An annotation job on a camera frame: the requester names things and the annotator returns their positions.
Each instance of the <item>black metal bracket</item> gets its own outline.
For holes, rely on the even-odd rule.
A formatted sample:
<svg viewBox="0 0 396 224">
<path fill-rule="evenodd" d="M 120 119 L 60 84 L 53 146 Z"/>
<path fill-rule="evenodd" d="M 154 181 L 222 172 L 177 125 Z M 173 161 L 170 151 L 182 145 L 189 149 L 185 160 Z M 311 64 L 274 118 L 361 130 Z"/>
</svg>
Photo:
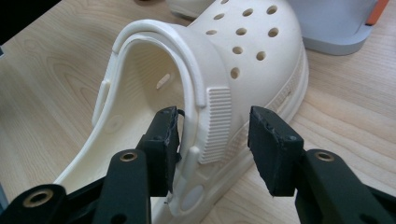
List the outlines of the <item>black metal bracket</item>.
<svg viewBox="0 0 396 224">
<path fill-rule="evenodd" d="M 271 110 L 253 106 L 248 146 L 269 192 L 293 196 L 302 223 L 395 223 L 396 199 L 363 185 L 336 154 L 304 139 Z"/>
<path fill-rule="evenodd" d="M 1 224 L 151 223 L 151 196 L 172 192 L 178 154 L 174 106 L 159 111 L 136 149 L 115 154 L 105 177 L 66 195 L 41 185 L 18 196 Z M 294 196 L 302 223 L 396 223 L 396 198 L 363 185 L 336 154 L 304 139 L 271 110 L 253 106 L 248 146 L 269 192 Z"/>
<path fill-rule="evenodd" d="M 160 110 L 136 149 L 116 153 L 105 177 L 66 195 L 60 185 L 40 185 L 19 195 L 1 224 L 151 223 L 150 197 L 172 192 L 178 150 L 175 106 Z"/>
</svg>

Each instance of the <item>orange object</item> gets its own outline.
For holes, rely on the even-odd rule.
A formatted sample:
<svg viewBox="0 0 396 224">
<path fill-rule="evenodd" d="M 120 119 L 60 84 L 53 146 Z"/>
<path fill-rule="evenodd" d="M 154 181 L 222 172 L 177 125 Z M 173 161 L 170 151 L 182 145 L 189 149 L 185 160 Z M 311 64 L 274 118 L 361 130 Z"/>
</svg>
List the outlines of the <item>orange object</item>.
<svg viewBox="0 0 396 224">
<path fill-rule="evenodd" d="M 367 25 L 374 25 L 378 21 L 379 17 L 381 16 L 382 12 L 384 11 L 385 7 L 387 6 L 389 0 L 378 0 L 375 5 L 375 8 L 372 11 L 369 19 L 366 21 Z"/>
</svg>

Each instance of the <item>screw hole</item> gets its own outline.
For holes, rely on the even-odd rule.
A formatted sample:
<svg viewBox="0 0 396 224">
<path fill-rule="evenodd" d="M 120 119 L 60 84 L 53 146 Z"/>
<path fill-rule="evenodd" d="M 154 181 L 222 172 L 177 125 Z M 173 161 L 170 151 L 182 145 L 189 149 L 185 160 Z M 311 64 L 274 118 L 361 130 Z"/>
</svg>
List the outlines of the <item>screw hole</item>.
<svg viewBox="0 0 396 224">
<path fill-rule="evenodd" d="M 327 152 L 317 152 L 315 156 L 321 161 L 334 161 L 334 156 Z"/>
<path fill-rule="evenodd" d="M 241 47 L 235 47 L 233 48 L 233 53 L 234 54 L 241 54 L 243 52 Z"/>
<path fill-rule="evenodd" d="M 127 152 L 120 157 L 121 161 L 134 161 L 137 158 L 137 154 L 134 152 Z"/>
<path fill-rule="evenodd" d="M 245 35 L 247 33 L 247 29 L 245 28 L 239 28 L 236 30 L 237 35 Z"/>
<path fill-rule="evenodd" d="M 277 34 L 279 34 L 279 31 L 276 28 L 272 28 L 269 32 L 268 32 L 268 36 L 270 37 L 275 37 L 277 36 Z"/>
<path fill-rule="evenodd" d="M 220 13 L 219 15 L 217 15 L 217 16 L 215 16 L 214 18 L 213 18 L 213 20 L 219 20 L 219 19 L 221 19 L 221 18 L 223 18 L 224 17 L 224 13 Z"/>
<path fill-rule="evenodd" d="M 257 60 L 262 61 L 262 60 L 264 60 L 264 58 L 265 58 L 265 52 L 264 51 L 260 51 L 260 52 L 257 53 L 257 55 L 256 55 L 256 59 Z"/>
<path fill-rule="evenodd" d="M 250 8 L 250 9 L 246 9 L 246 10 L 242 13 L 242 15 L 243 15 L 244 17 L 248 17 L 248 16 L 250 16 L 252 13 L 253 13 L 253 8 Z"/>
<path fill-rule="evenodd" d="M 215 35 L 216 33 L 217 33 L 217 31 L 215 31 L 215 30 L 206 31 L 207 35 Z"/>
<path fill-rule="evenodd" d="M 290 141 L 295 141 L 295 140 L 297 140 L 297 137 L 291 135 L 291 136 L 288 136 L 288 139 L 289 139 Z"/>
<path fill-rule="evenodd" d="M 231 77 L 237 79 L 239 77 L 239 68 L 235 67 L 231 70 Z"/>
<path fill-rule="evenodd" d="M 276 13 L 276 11 L 277 11 L 277 6 L 271 6 L 271 7 L 268 7 L 267 14 L 272 15 L 272 14 Z"/>
<path fill-rule="evenodd" d="M 111 218 L 111 224 L 122 224 L 126 222 L 126 219 L 124 214 L 117 214 Z"/>
<path fill-rule="evenodd" d="M 23 206 L 25 207 L 38 207 L 41 204 L 46 203 L 53 196 L 51 189 L 40 189 L 31 193 L 24 201 Z"/>
</svg>

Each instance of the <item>white rubber clog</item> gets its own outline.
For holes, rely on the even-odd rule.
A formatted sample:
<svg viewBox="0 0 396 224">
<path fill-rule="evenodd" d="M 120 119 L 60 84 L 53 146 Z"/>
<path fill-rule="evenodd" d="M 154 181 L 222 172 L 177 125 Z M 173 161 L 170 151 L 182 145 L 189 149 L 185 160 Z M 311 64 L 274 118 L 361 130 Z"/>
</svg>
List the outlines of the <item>white rubber clog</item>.
<svg viewBox="0 0 396 224">
<path fill-rule="evenodd" d="M 285 0 L 219 0 L 190 26 L 134 21 L 117 37 L 91 136 L 55 180 L 68 192 L 135 148 L 155 113 L 184 109 L 174 193 L 152 198 L 153 223 L 195 223 L 253 164 L 252 105 L 291 120 L 307 87 L 297 19 Z"/>
</svg>

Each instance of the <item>wood grain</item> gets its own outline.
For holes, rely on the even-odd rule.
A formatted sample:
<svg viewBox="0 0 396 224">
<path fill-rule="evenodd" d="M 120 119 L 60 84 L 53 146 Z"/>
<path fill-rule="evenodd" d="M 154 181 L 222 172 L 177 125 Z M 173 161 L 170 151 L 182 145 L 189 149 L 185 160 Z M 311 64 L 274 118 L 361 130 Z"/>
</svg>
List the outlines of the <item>wood grain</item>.
<svg viewBox="0 0 396 224">
<path fill-rule="evenodd" d="M 396 2 L 363 48 L 308 50 L 309 87 L 292 127 L 305 148 L 340 155 L 361 181 L 396 195 Z M 141 19 L 190 22 L 164 1 L 63 0 L 10 39 L 0 58 L 0 182 L 12 200 L 52 182 L 88 138 L 119 31 Z M 292 198 L 272 198 L 251 169 L 203 223 L 298 223 Z"/>
</svg>

